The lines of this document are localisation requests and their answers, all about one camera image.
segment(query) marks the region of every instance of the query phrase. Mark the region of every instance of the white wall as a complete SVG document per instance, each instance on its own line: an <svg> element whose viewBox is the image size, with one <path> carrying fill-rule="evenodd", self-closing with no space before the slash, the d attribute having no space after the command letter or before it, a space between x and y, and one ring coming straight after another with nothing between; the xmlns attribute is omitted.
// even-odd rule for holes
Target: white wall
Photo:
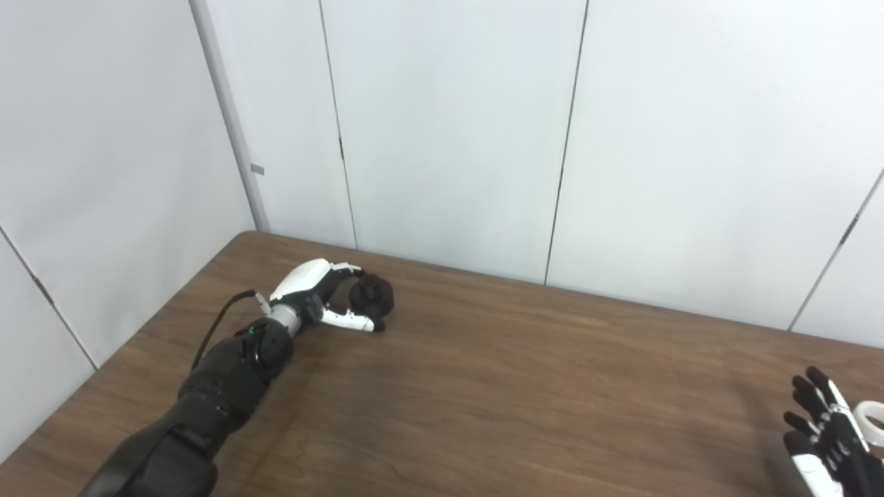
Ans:
<svg viewBox="0 0 884 497"><path fill-rule="evenodd" d="M548 283L788 327L884 164L882 25L591 0Z"/></svg>
<svg viewBox="0 0 884 497"><path fill-rule="evenodd" d="M0 463L92 374L92 366L0 236Z"/></svg>
<svg viewBox="0 0 884 497"><path fill-rule="evenodd" d="M863 210L793 330L884 348L884 190Z"/></svg>
<svg viewBox="0 0 884 497"><path fill-rule="evenodd" d="M354 247L317 0L208 0L270 231Z"/></svg>
<svg viewBox="0 0 884 497"><path fill-rule="evenodd" d="M585 5L210 3L273 231L787 328L884 164L884 5L590 1L549 250Z"/></svg>
<svg viewBox="0 0 884 497"><path fill-rule="evenodd" d="M325 0L360 249L543 280L584 0Z"/></svg>
<svg viewBox="0 0 884 497"><path fill-rule="evenodd" d="M193 17L3 2L0 67L0 225L101 364L254 226Z"/></svg>

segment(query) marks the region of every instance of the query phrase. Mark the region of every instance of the black cable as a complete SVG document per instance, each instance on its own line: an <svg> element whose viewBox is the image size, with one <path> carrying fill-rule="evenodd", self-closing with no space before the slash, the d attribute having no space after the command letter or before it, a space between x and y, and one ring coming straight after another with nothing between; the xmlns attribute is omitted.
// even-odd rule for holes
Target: black cable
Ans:
<svg viewBox="0 0 884 497"><path fill-rule="evenodd" d="M209 332L206 333L206 338L202 339L202 343L200 344L199 350L196 351L196 357L194 357L194 365L190 367L190 371L196 369L196 366L199 365L202 360L202 353L206 350L206 346L209 345L209 340L212 338L212 334L215 333L215 329L218 328L218 325L221 323L221 320L224 319L224 314L230 309L230 306L234 305L236 302L241 301L242 299L247 299L248 297L254 297L257 294L255 290L246 290L245 292L240 292L227 301L224 304L224 307L221 308L221 311L218 312L217 317L215 318L215 322L212 323L212 326L209 328Z"/></svg>

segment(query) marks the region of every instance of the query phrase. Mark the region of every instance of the robotic arm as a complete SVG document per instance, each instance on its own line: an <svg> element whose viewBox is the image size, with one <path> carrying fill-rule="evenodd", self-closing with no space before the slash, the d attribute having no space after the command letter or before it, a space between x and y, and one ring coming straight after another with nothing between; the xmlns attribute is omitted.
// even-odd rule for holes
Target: robotic arm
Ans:
<svg viewBox="0 0 884 497"><path fill-rule="evenodd" d="M787 411L783 419L794 431L783 442L813 497L884 497L884 464L869 452L834 382L811 366L792 386L810 420Z"/></svg>
<svg viewBox="0 0 884 497"><path fill-rule="evenodd" d="M350 290L352 309L337 309L329 300L351 277L359 278ZM390 284L358 266L315 259L296 267L271 295L267 316L218 343L202 360L201 348L178 401L124 440L80 497L209 497L217 481L212 459L279 376L292 356L294 335L317 322L381 332L381 318L392 306Z"/></svg>

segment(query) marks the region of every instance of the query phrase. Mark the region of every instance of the wood grain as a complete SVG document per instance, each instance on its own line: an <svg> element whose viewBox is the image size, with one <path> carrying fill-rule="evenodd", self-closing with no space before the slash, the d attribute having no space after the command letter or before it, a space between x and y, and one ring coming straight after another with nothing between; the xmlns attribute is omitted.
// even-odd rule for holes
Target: wood grain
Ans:
<svg viewBox="0 0 884 497"><path fill-rule="evenodd" d="M387 331L300 335L214 496L806 495L780 440L791 376L884 392L884 350L244 233L0 466L0 493L75 495L171 406L229 295L318 256L393 283ZM218 338L256 316L237 304Z"/></svg>

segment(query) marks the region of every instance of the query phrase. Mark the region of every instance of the white ring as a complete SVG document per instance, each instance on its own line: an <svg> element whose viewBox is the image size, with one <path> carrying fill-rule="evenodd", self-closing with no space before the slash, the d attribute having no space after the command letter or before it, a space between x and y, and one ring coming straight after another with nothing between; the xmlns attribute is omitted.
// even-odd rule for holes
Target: white ring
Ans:
<svg viewBox="0 0 884 497"><path fill-rule="evenodd" d="M875 401L862 401L853 409L853 417L859 425L866 442L884 447L884 430L875 426L869 418L884 423L884 404Z"/></svg>

